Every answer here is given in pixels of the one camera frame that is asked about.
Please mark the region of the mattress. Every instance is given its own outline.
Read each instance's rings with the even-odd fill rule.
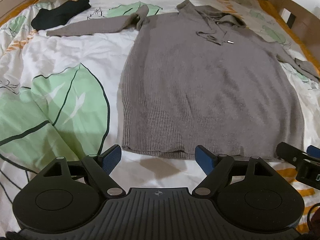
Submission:
[[[37,0],[0,27],[0,236],[6,231],[20,230],[12,213],[12,200],[33,178],[32,171],[39,171],[55,156],[77,160],[122,142],[121,75],[138,31],[59,38],[32,29],[31,20],[40,8],[56,8],[65,1]],[[90,0],[92,7],[68,24],[130,14],[142,4],[148,5],[149,15],[174,12],[182,1]],[[266,41],[282,44],[293,58],[308,57],[299,41],[281,26],[278,16],[274,18],[264,11],[264,2],[190,1],[196,6],[211,5],[233,13]],[[305,150],[309,145],[320,147],[319,84],[289,64],[279,67],[284,69],[299,97],[305,121]],[[48,110],[48,115],[58,113],[56,127],[46,122],[39,111],[41,107]],[[270,165],[303,196],[306,208],[297,229],[306,232],[308,210],[320,202],[320,191],[297,182],[297,172],[290,164]],[[188,187],[191,192],[205,174],[192,160],[123,151],[111,177],[126,191],[130,187]]]

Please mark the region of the white bed sheet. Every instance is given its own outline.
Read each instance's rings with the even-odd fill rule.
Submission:
[[[59,6],[65,0],[41,0],[42,5]],[[131,4],[142,1],[162,7],[159,13],[173,12],[175,6],[183,0],[90,0],[92,8],[82,12],[72,18],[69,23],[86,20],[88,17],[101,17],[107,15],[110,8],[115,8],[122,4]],[[220,10],[225,10],[226,6],[217,0],[190,0],[194,5],[212,5]],[[230,2],[234,9],[245,14],[247,11],[251,15],[253,8],[259,8],[255,1],[247,7]],[[22,12],[26,17],[32,19],[37,13],[35,6],[29,7]],[[266,21],[272,18],[260,12]],[[257,21],[261,17],[251,19],[244,16],[246,23],[250,26],[257,26]],[[257,30],[266,40],[270,37]],[[130,29],[121,33],[101,34],[81,37],[46,37],[45,31],[30,34],[30,29],[21,30],[12,40],[8,38],[7,26],[0,30],[0,78],[5,77],[13,81],[19,81],[21,86],[30,86],[32,78],[42,74],[59,73],[67,67],[74,67],[82,63],[97,77],[99,77],[110,103],[110,130],[104,142],[103,150],[108,149],[113,144],[120,144],[123,130],[123,111],[121,100],[121,74],[127,56],[133,46],[138,31]],[[8,47],[14,44],[15,40],[27,41],[23,48],[6,52]],[[289,42],[286,49],[293,56],[305,59],[299,46]],[[320,147],[320,89],[319,85],[308,79],[300,77],[297,72],[288,64],[283,64],[289,81],[295,87],[304,119],[305,119],[305,149],[310,144]],[[17,163],[20,161],[11,153],[3,153],[6,158]],[[271,163],[277,169],[292,168],[288,163]],[[26,183],[25,172],[0,159],[0,182],[9,195],[10,199],[19,192],[6,178],[9,177],[19,187]],[[138,155],[123,151],[122,159],[118,166],[111,173],[111,177],[117,181],[126,191],[130,187],[188,187],[190,192],[201,182],[205,174],[198,167],[195,161],[161,159],[156,157]],[[310,189],[310,187],[299,182],[292,185],[299,190]],[[305,197],[306,206],[320,202],[320,192],[315,190],[312,196]],[[300,223],[306,222],[306,215]],[[0,236],[4,236],[6,231],[18,231],[19,226],[12,214],[11,204],[5,196],[5,192],[0,188]]]

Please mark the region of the black garment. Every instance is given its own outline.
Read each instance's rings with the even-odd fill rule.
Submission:
[[[52,10],[41,8],[37,16],[32,20],[31,26],[39,31],[65,25],[73,16],[90,7],[89,0],[69,0]]]

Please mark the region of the clothing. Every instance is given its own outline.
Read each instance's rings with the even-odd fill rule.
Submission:
[[[89,0],[69,0],[52,10],[41,8],[32,20],[31,26],[39,31],[65,25],[72,17],[90,7]]]
[[[279,60],[319,77],[231,14],[188,0],[177,8],[178,13],[146,17],[148,7],[142,6],[131,16],[47,32],[107,33],[137,24],[140,32],[123,73],[123,149],[182,159],[193,159],[199,144],[243,159],[274,159],[281,141],[301,149],[300,103]]]

